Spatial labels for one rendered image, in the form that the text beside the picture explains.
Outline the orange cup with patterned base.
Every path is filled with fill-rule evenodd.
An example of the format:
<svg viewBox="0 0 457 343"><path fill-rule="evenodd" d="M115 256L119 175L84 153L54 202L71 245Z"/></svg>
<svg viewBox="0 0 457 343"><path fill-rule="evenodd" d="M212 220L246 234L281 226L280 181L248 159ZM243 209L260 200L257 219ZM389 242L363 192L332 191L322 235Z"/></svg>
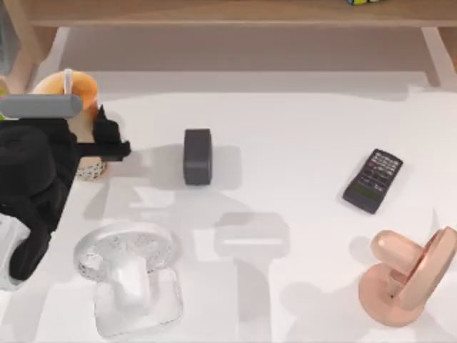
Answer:
<svg viewBox="0 0 457 343"><path fill-rule="evenodd" d="M68 119L70 131L76 135L78 143L94 143L92 127L99 110L97 103L98 86L96 80L82 71L73 73L73 94L83 101L82 111ZM42 79L33 89L33 94L64 94L63 71ZM84 157L79 162L76 176L84 181L95 181L106 171L107 163L101 157Z"/></svg>

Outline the pale grey rounded box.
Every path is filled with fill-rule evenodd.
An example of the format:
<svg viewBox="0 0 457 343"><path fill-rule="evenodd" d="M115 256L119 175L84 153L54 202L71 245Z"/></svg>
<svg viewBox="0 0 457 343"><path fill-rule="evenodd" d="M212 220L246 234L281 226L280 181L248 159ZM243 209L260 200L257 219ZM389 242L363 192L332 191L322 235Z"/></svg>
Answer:
<svg viewBox="0 0 457 343"><path fill-rule="evenodd" d="M17 94L0 98L0 113L14 119L69 119L82 109L82 99L72 94Z"/></svg>

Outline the dark grey box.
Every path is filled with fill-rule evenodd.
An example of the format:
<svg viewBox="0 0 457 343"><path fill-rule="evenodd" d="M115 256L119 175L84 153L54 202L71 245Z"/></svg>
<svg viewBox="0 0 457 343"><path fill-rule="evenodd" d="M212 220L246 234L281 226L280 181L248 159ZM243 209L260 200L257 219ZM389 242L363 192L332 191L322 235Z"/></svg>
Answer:
<svg viewBox="0 0 457 343"><path fill-rule="evenodd" d="M183 176L186 185L206 186L213 176L210 129L187 129L184 134Z"/></svg>

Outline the wooden shelf unit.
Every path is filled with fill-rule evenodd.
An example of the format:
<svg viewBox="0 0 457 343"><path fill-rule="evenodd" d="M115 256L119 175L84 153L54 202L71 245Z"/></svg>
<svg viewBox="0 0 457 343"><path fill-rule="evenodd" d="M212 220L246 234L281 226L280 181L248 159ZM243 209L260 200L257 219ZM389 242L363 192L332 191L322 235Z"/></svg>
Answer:
<svg viewBox="0 0 457 343"><path fill-rule="evenodd" d="M0 0L28 63L49 54L60 27L278 25L436 27L457 73L457 0Z"/></svg>

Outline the black remote control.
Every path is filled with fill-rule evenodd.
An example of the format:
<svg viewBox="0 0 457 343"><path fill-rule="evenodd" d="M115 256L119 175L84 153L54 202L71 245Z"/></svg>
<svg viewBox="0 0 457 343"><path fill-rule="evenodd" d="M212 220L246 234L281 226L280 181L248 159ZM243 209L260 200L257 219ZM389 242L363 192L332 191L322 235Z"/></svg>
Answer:
<svg viewBox="0 0 457 343"><path fill-rule="evenodd" d="M366 213L375 214L402 166L403 161L397 156L374 149L344 190L343 200Z"/></svg>

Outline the pink desk fan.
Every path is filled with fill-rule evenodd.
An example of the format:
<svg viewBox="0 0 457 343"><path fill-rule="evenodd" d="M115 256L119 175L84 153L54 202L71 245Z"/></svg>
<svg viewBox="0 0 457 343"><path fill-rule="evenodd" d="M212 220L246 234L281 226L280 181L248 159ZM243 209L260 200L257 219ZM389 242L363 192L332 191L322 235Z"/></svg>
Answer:
<svg viewBox="0 0 457 343"><path fill-rule="evenodd" d="M391 231L371 242L379 260L361 277L358 298L366 313L388 327L404 327L423 309L457 254L457 231L437 230L425 246Z"/></svg>

